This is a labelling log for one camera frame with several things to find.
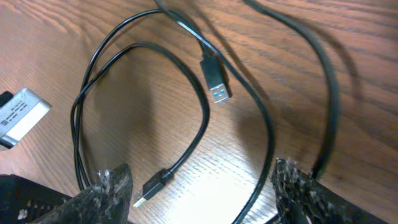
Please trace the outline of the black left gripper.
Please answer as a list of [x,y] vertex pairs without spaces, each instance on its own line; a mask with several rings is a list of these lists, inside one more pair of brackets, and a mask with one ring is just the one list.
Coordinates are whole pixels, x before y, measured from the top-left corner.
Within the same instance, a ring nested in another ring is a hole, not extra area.
[[1,223],[29,223],[70,199],[18,175],[1,175]]

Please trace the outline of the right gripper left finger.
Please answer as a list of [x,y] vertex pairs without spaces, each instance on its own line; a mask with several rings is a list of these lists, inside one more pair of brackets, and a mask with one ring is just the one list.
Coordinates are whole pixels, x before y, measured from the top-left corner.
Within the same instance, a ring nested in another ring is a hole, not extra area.
[[100,181],[82,190],[61,206],[33,223],[115,223],[128,222],[133,179],[128,164],[100,175]]

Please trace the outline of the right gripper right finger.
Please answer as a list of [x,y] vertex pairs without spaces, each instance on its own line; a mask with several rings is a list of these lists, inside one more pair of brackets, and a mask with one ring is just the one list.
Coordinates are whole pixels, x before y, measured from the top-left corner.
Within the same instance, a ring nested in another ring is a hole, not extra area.
[[277,215],[271,218],[271,223],[384,223],[324,187],[285,159],[276,160],[271,181],[277,207]]

